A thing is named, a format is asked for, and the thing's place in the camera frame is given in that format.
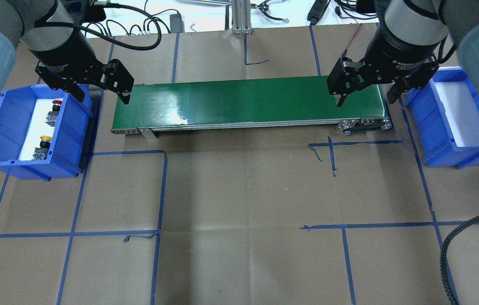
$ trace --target empty blue bin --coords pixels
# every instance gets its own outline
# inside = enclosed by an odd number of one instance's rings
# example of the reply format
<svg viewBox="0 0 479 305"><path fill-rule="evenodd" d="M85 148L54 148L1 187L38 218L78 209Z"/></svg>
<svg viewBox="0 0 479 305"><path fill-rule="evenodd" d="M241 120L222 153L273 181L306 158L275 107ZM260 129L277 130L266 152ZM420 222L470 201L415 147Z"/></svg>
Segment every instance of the empty blue bin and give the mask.
<svg viewBox="0 0 479 305"><path fill-rule="evenodd" d="M453 135L451 124L454 124L454 118L449 123L447 111L449 111L450 117L454 114L450 114L451 110L445 108L441 100L441 93L438 93L436 88L437 83L444 82L455 82L458 85L460 85L459 82L463 82L465 86L462 87L474 102L470 103L472 107L464 110L465 116L472 118L471 127L474 131L469 133L466 130L459 136L472 138L476 137L476 131L479 131L479 96L469 77L459 67L440 69L426 87L411 90L406 102L406 106L411 108L424 149L425 157L422 162L428 166L457 166L458 168L479 165L479 145L458 144L458 142L461 142L457 139L458 135Z"/></svg>
<svg viewBox="0 0 479 305"><path fill-rule="evenodd" d="M85 99L79 103L62 90L32 85L4 91L0 98L0 170L20 179L75 177L92 101L89 86L81 85ZM19 161L37 99L63 98L46 160Z"/></svg>

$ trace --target blue plastic box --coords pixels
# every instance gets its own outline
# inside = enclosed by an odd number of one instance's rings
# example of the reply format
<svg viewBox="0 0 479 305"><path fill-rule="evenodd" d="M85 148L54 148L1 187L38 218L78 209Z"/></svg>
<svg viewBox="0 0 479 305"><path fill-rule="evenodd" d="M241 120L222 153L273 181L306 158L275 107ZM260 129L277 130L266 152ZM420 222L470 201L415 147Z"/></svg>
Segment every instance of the blue plastic box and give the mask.
<svg viewBox="0 0 479 305"><path fill-rule="evenodd" d="M4 91L0 99L0 170L20 179L75 177L81 172L79 159L89 119L92 101L89 86L82 103L62 90L47 85L32 85ZM19 161L19 153L37 99L63 98L51 147L46 160Z"/></svg>
<svg viewBox="0 0 479 305"><path fill-rule="evenodd" d="M429 85L408 93L406 106L412 110L420 141L426 155L422 162L428 166L479 165L479 146L459 147L451 131L446 110L436 90L437 82L464 81L479 113L479 96L469 77L459 67L443 68L435 73Z"/></svg>

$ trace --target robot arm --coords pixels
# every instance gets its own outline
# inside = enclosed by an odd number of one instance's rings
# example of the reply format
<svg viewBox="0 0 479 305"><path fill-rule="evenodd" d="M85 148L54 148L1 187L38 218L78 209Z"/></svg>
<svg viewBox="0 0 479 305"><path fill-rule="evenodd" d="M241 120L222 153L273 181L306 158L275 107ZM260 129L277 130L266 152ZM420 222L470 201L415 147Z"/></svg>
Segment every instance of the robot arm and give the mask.
<svg viewBox="0 0 479 305"><path fill-rule="evenodd" d="M393 103L404 92L427 85L439 68L433 54L450 33L459 62L479 94L479 1L392 0L359 62L346 51L327 78L337 106L354 91L377 83L394 83L387 93Z"/></svg>
<svg viewBox="0 0 479 305"><path fill-rule="evenodd" d="M94 0L77 3L82 13L81 18L74 20L60 0L0 0L0 91L15 64L15 49L21 41L40 60L36 72L52 89L63 89L77 100L83 100L85 94L78 83L88 83L109 89L128 103L134 78L119 60L103 64L96 59L79 30L92 6L121 5ZM100 17L105 19L103 9ZM47 26L50 23L72 27ZM160 39L151 47L139 48L150 50L158 42Z"/></svg>

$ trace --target green conveyor belt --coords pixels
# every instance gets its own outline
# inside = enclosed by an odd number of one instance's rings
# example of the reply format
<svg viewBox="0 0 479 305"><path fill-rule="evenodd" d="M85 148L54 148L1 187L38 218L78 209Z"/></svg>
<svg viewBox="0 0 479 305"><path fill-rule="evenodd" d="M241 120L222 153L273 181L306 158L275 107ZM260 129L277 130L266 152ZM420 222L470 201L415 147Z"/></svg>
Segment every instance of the green conveyor belt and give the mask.
<svg viewBox="0 0 479 305"><path fill-rule="evenodd" d="M386 118L379 87L352 93L340 108L326 77L295 77L135 85L130 104L119 99L113 133L338 123Z"/></svg>

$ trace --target red wire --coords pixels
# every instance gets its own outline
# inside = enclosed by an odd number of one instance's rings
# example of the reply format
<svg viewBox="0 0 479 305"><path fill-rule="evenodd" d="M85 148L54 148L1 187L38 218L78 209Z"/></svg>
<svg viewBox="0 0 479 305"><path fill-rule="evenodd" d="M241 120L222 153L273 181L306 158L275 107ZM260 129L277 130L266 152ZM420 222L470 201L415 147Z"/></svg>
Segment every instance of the red wire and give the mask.
<svg viewBox="0 0 479 305"><path fill-rule="evenodd" d="M362 23L360 23L360 25L358 25L358 29L356 29L356 32L354 32L354 35L352 35L352 38L351 38L351 40L348 42L347 47L345 48L345 50L348 50L348 47L351 46L352 41L353 41L354 38L356 37L356 34L358 34L358 31L360 31L360 27L362 27Z"/></svg>

